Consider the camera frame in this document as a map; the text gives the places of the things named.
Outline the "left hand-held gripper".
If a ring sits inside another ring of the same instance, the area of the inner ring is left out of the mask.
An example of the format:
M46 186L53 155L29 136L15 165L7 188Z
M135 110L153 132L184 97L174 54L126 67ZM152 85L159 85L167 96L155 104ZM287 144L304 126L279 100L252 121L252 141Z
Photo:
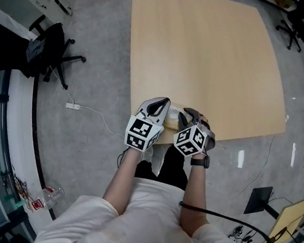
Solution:
M124 144L141 152L147 151L164 130L163 123L171 101L156 97L144 101L127 124Z

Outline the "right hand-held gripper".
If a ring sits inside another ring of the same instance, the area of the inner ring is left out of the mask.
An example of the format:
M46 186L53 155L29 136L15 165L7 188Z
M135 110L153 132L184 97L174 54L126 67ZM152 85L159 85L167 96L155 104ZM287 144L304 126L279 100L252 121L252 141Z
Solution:
M174 147L185 157L203 153L215 147L215 134L202 126L200 114L193 108L183 108L178 115L178 130L174 135Z

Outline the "person's right hand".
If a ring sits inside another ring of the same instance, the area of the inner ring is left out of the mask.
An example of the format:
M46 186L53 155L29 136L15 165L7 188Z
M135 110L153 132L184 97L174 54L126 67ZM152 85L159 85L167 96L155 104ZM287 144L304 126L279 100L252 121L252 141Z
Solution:
M200 122L201 122L202 126L206 127L207 129L210 129L208 119L206 119L206 117L202 114L200 114Z

